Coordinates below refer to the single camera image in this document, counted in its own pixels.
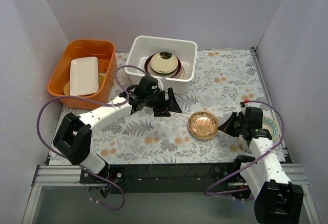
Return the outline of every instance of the black metal bar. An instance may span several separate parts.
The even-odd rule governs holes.
[[[155,164],[155,165],[111,165],[109,179],[120,185],[124,192],[203,192],[208,186],[222,178],[218,172],[232,172],[232,163],[215,164]],[[99,183],[97,178],[82,170],[80,183]],[[228,189],[228,184],[216,191]],[[112,188],[112,193],[119,193]]]

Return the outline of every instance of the white bin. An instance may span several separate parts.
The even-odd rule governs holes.
[[[184,78],[167,78],[164,88],[173,88],[174,93],[184,94],[189,86],[189,82],[194,78],[195,65],[198,46],[193,41],[179,40],[172,38],[159,38],[150,36],[137,37],[132,45],[128,56],[127,65],[134,65],[144,69],[142,63],[153,54],[158,52],[170,52],[178,57],[184,67]],[[139,84],[144,76],[142,72],[133,68],[125,68],[125,72],[130,76],[132,84]]]

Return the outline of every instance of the round dish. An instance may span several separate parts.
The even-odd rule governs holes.
[[[98,74],[98,84],[99,84],[99,89],[101,88],[101,85],[103,84],[104,81],[104,77],[101,74]],[[64,89],[63,92],[65,95],[69,96],[70,95],[70,81],[68,81],[65,85],[64,85]]]
[[[211,139],[217,132],[219,121],[215,114],[209,111],[197,111],[190,115],[188,128],[190,133],[199,139]]]
[[[169,73],[169,74],[157,73],[156,71],[154,71],[152,69],[151,65],[149,64],[151,59],[152,59],[152,56],[154,56],[154,55],[151,55],[150,57],[148,57],[148,59],[145,62],[145,72],[147,74],[153,75],[153,76],[163,76],[163,77],[166,77],[166,78],[176,78],[181,73],[182,64],[181,64],[181,62],[178,58],[177,58],[178,59],[178,66],[175,70],[173,70],[172,73]]]
[[[263,117],[262,128],[268,129],[268,131],[270,132],[270,134],[272,136],[272,140],[275,140],[279,135],[278,125],[271,118],[268,118],[266,116]]]
[[[149,75],[153,75],[153,76],[159,76],[159,77],[165,77],[165,78],[178,78],[180,76],[180,74],[182,73],[182,67],[180,69],[180,73],[177,72],[178,69],[176,69],[175,71],[173,71],[173,73],[171,74],[159,74],[157,72],[155,72],[152,67],[150,66],[150,64],[145,64],[145,72],[148,73]]]
[[[184,79],[185,74],[186,74],[186,72],[185,72],[185,68],[182,66],[182,68],[181,68],[181,73],[179,74],[179,76],[178,76],[177,79]]]
[[[169,52],[159,52],[151,57],[150,65],[159,74],[170,74],[178,67],[178,58]]]

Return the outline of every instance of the table surface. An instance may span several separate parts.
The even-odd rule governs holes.
[[[117,53],[117,65],[125,65],[128,53]],[[118,80],[125,86],[131,81],[124,70]],[[122,90],[114,81],[109,101]],[[194,138],[188,131],[189,116],[195,111],[208,110],[225,122],[233,111],[240,110],[245,99],[267,101],[258,70],[249,50],[198,51],[195,77],[186,94],[175,95],[183,114],[154,117],[151,108],[109,124],[93,135],[91,148],[109,164],[169,164],[232,162],[237,155],[251,155],[242,149],[242,138],[222,132],[210,140]],[[272,117],[269,109],[261,107],[264,116]],[[58,124],[69,112],[86,111],[63,105]],[[284,161],[279,148],[276,154]],[[63,158],[50,152],[50,165],[69,165]]]

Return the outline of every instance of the white cable clip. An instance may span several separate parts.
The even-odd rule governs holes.
[[[111,106],[116,111],[116,106],[114,105],[114,102],[111,103]]]
[[[166,78],[165,77],[160,77],[158,79],[158,87],[159,87],[159,89],[161,91],[164,91],[164,84],[163,84],[163,82],[165,82],[165,81],[166,81]]]

